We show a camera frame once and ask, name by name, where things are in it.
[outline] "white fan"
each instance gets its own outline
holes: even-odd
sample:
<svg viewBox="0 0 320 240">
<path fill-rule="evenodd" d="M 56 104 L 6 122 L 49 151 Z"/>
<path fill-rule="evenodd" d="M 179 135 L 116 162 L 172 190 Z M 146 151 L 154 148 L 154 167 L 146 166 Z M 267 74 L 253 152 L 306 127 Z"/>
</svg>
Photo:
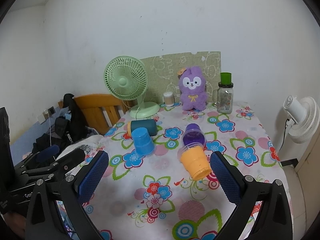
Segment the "white fan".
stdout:
<svg viewBox="0 0 320 240">
<path fill-rule="evenodd" d="M 319 106 L 312 97 L 299 101 L 288 96 L 283 103 L 284 110 L 291 116 L 286 123 L 284 138 L 289 134 L 295 143 L 304 143 L 311 139 L 319 126 Z"/>
</svg>

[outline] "fan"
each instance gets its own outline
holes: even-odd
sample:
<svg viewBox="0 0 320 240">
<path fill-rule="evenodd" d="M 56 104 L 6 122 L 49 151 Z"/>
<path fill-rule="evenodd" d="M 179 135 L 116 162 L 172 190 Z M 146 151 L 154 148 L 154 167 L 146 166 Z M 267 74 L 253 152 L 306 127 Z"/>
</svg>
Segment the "fan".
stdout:
<svg viewBox="0 0 320 240">
<path fill-rule="evenodd" d="M 291 119 L 287 120 L 284 138 L 289 134 L 295 143 L 304 143 L 311 139 L 319 126 L 319 106 L 312 97 L 299 101 L 294 96 L 288 96 L 283 104 L 284 110 Z"/>
<path fill-rule="evenodd" d="M 138 105 L 130 110 L 133 118 L 145 118 L 156 114 L 160 106 L 154 102 L 144 102 L 148 88 L 148 74 L 144 64 L 133 57 L 116 57 L 109 62 L 104 72 L 106 87 L 116 98 L 135 100 Z"/>
</svg>

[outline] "chair backrest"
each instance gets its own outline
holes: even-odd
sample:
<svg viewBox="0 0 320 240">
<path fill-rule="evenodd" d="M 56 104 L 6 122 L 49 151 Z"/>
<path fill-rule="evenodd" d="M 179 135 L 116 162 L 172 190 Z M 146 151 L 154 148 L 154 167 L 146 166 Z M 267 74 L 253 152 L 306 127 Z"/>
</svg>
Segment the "chair backrest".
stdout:
<svg viewBox="0 0 320 240">
<path fill-rule="evenodd" d="M 84 113 L 89 127 L 95 128 L 102 135 L 111 128 L 105 119 L 103 110 L 106 110 L 113 126 L 120 119 L 118 107 L 122 109 L 124 114 L 129 110 L 127 106 L 132 107 L 132 101 L 125 101 L 124 104 L 122 100 L 106 94 L 80 96 L 76 97 L 75 101 Z"/>
</svg>

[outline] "tablecloth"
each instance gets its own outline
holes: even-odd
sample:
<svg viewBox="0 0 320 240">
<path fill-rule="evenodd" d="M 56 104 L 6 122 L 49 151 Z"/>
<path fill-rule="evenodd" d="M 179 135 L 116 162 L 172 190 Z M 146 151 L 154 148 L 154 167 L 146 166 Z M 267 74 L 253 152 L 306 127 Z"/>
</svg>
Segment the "tablecloth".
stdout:
<svg viewBox="0 0 320 240">
<path fill-rule="evenodd" d="M 205 153 L 220 151 L 243 175 L 272 183 L 280 179 L 291 202 L 288 184 L 275 148 L 247 103 L 233 105 L 231 114 L 219 114 L 213 104 L 204 111 L 183 111 L 180 103 L 161 105 L 151 116 L 158 134 L 156 150 L 138 156 L 127 132 L 127 113 L 99 142 L 85 143 L 85 162 L 99 150 L 109 155 L 109 166 L 94 195 L 83 207 L 106 240 L 212 239 L 227 221 L 235 205 L 230 203 L 214 173 L 194 181 L 179 161 L 181 136 L 189 123 L 206 134 Z M 261 203 L 257 202 L 239 239 L 250 232 Z M 65 223 L 72 229 L 59 202 Z"/>
</svg>

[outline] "orange tag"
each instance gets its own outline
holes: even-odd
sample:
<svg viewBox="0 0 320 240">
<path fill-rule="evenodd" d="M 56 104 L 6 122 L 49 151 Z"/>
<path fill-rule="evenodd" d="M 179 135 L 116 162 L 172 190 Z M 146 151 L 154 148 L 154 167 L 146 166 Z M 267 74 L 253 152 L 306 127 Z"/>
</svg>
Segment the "orange tag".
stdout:
<svg viewBox="0 0 320 240">
<path fill-rule="evenodd" d="M 186 70 L 187 70 L 186 68 L 182 68 L 177 72 L 177 74 L 181 76 Z"/>
</svg>

